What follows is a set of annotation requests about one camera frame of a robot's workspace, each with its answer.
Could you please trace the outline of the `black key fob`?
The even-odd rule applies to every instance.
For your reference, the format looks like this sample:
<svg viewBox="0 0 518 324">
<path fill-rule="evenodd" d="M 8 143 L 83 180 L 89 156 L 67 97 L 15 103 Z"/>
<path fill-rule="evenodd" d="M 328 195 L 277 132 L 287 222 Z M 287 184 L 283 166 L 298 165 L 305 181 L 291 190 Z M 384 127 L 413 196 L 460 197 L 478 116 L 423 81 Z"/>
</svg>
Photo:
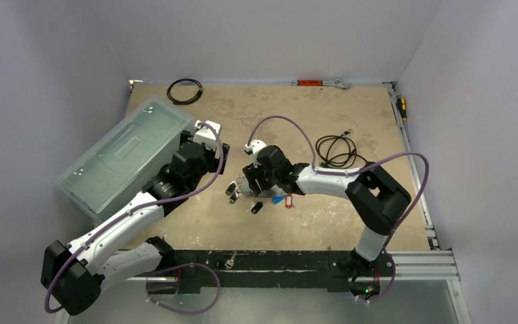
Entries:
<svg viewBox="0 0 518 324">
<path fill-rule="evenodd" d="M 227 187 L 227 189 L 226 189 L 226 191 L 225 191 L 225 194 L 226 194 L 227 196 L 231 196 L 232 194 L 234 194 L 234 193 L 235 193 L 236 189 L 237 189 L 237 182 L 233 181 L 233 182 L 231 182 L 231 183 L 228 185 L 228 187 Z"/>
<path fill-rule="evenodd" d="M 264 203 L 262 201 L 255 202 L 252 207 L 250 208 L 251 214 L 257 214 L 264 206 Z"/>
</svg>

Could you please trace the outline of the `blue key tag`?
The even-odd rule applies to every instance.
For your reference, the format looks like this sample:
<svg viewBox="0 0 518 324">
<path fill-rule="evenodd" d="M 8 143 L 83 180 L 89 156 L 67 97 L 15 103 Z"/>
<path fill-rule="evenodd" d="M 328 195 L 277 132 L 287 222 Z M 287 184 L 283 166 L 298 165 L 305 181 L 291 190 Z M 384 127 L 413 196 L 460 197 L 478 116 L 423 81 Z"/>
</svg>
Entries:
<svg viewBox="0 0 518 324">
<path fill-rule="evenodd" d="M 281 195 L 281 196 L 272 197 L 271 201 L 274 205 L 276 205 L 276 204 L 279 204 L 281 201 L 284 201 L 284 199 L 285 199 L 285 195 Z"/>
</svg>

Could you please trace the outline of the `red key tag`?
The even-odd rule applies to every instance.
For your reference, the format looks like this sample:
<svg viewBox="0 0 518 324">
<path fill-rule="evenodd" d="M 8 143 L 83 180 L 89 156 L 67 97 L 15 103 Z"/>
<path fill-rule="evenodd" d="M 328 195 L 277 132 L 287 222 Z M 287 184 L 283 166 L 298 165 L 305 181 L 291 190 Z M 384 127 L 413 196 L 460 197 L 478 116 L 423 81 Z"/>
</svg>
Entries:
<svg viewBox="0 0 518 324">
<path fill-rule="evenodd" d="M 285 196 L 285 208 L 286 209 L 291 209 L 294 207 L 294 204 L 293 204 L 293 196 L 291 194 L 287 194 Z"/>
</svg>

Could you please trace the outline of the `silver key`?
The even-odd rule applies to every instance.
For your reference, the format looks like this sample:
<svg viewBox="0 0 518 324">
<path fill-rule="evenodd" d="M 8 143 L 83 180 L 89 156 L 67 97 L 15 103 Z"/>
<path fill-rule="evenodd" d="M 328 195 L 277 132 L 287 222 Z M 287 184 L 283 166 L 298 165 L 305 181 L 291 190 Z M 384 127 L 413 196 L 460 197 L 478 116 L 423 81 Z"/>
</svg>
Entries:
<svg viewBox="0 0 518 324">
<path fill-rule="evenodd" d="M 237 256 L 237 252 L 234 251 L 231 256 L 225 261 L 225 268 L 232 269 L 235 265 L 235 257 Z"/>
</svg>

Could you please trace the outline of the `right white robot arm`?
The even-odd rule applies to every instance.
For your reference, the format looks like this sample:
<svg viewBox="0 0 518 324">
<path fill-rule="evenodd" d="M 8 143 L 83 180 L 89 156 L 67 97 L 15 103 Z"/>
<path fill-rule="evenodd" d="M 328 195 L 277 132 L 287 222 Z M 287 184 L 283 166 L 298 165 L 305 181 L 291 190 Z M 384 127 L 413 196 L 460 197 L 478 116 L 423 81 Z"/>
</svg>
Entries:
<svg viewBox="0 0 518 324">
<path fill-rule="evenodd" d="M 378 256 L 410 205 L 411 196 L 384 168 L 367 163 L 345 171 L 292 164 L 275 145 L 256 140 L 244 146 L 251 164 L 243 168 L 250 190 L 263 194 L 274 187 L 285 194 L 319 194 L 347 199 L 365 228 L 354 248 L 351 264 L 362 275 L 378 266 Z"/>
</svg>

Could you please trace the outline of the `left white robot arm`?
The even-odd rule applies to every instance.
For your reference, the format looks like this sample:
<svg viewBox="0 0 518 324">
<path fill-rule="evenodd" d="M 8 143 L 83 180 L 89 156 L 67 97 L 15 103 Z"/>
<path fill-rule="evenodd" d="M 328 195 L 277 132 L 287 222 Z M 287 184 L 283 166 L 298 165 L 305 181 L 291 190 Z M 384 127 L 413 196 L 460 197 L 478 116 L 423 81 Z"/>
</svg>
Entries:
<svg viewBox="0 0 518 324">
<path fill-rule="evenodd" d="M 183 135 L 172 162 L 124 208 L 70 243 L 54 241 L 46 248 L 41 272 L 46 313 L 79 315 L 122 281 L 142 273 L 165 276 L 178 268 L 175 251 L 162 238 L 150 238 L 127 252 L 118 250 L 223 173 L 229 145 L 221 141 L 220 125 L 206 121 L 196 127 L 194 134 Z"/>
</svg>

